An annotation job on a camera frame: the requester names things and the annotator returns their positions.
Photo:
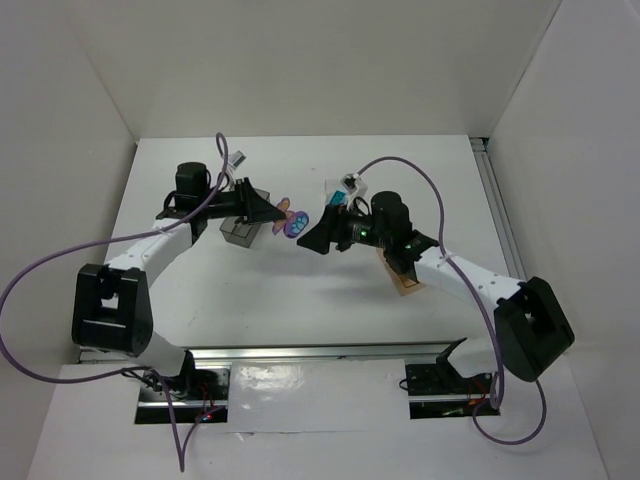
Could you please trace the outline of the purple butterfly lego piece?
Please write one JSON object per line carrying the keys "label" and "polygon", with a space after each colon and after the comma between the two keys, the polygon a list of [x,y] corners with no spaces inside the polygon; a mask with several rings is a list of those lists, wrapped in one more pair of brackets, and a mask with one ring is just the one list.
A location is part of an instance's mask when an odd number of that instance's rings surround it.
{"label": "purple butterfly lego piece", "polygon": [[291,235],[291,228],[294,223],[295,212],[291,210],[286,210],[284,212],[285,218],[281,220],[276,220],[272,226],[272,233],[277,235],[282,233],[284,236],[289,237]]}

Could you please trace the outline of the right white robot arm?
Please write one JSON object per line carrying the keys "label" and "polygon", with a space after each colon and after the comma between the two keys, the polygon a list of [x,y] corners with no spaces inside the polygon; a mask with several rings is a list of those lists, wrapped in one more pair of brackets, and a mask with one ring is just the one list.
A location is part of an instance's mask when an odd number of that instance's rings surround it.
{"label": "right white robot arm", "polygon": [[297,243],[322,255],[354,244],[378,248],[395,273],[487,313],[493,328],[488,339],[458,340],[440,357],[463,378],[504,367],[518,379],[533,382],[575,340],[548,282],[502,276],[444,250],[413,227],[409,209],[397,193],[374,195],[367,215],[327,205],[319,222]]}

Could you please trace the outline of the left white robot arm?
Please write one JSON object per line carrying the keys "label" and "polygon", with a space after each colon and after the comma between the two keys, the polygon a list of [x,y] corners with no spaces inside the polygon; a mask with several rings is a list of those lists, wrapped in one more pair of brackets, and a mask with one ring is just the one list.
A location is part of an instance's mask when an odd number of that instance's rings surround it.
{"label": "left white robot arm", "polygon": [[71,327],[81,347],[130,358],[155,371],[167,387],[185,395],[202,377],[191,351],[154,329],[150,288],[163,271],[189,250],[213,219],[233,218],[253,226],[284,219],[246,178],[218,191],[202,163],[178,166],[175,188],[166,197],[148,236],[103,265],[87,264],[77,275]]}

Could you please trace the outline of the amber plastic container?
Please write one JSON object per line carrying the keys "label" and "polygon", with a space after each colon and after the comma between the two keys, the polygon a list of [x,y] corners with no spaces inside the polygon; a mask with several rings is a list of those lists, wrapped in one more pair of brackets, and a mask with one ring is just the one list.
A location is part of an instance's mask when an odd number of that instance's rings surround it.
{"label": "amber plastic container", "polygon": [[404,296],[408,296],[414,293],[417,293],[418,291],[422,290],[425,288],[425,285],[418,282],[418,281],[414,281],[412,279],[410,279],[409,277],[407,277],[406,275],[400,275],[395,273],[391,267],[388,265],[387,261],[384,258],[383,255],[383,250],[377,248],[376,249],[376,253],[385,269],[385,271],[387,272],[394,288],[396,289],[397,293],[404,297]]}

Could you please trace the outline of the teal rectangular lego brick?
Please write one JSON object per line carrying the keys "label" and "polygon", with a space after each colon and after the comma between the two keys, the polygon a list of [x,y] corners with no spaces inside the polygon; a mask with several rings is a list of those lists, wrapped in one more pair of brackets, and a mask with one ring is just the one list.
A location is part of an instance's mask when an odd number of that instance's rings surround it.
{"label": "teal rectangular lego brick", "polygon": [[348,204],[347,194],[343,191],[334,191],[333,194],[329,198],[329,205],[331,206],[341,206]]}

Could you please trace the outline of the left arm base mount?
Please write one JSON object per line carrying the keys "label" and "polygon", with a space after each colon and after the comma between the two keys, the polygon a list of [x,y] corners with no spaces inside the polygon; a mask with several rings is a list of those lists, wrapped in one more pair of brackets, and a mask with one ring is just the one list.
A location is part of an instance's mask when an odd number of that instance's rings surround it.
{"label": "left arm base mount", "polygon": [[[134,423],[138,425],[169,424],[169,405],[160,382],[150,373],[124,373],[125,378],[136,380],[139,394]],[[228,421],[229,397],[228,368],[199,369],[195,383],[187,390],[178,391],[169,380],[169,398],[177,424],[222,424]]]}

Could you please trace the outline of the purple flower lego piece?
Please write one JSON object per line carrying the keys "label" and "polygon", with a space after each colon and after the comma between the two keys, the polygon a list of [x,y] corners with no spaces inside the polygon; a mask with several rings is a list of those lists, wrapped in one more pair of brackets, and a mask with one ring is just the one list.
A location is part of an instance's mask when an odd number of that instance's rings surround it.
{"label": "purple flower lego piece", "polygon": [[306,212],[293,212],[286,220],[283,227],[284,235],[293,239],[299,236],[309,224],[309,216]]}

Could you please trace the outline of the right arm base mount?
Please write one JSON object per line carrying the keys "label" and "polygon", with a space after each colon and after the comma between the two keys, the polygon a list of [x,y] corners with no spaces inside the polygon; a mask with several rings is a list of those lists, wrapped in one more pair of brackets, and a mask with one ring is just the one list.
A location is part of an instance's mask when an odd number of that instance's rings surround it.
{"label": "right arm base mount", "polygon": [[435,363],[406,364],[398,386],[408,395],[412,420],[471,417],[476,408],[479,416],[499,416],[488,400],[492,380],[491,374],[463,378]]}

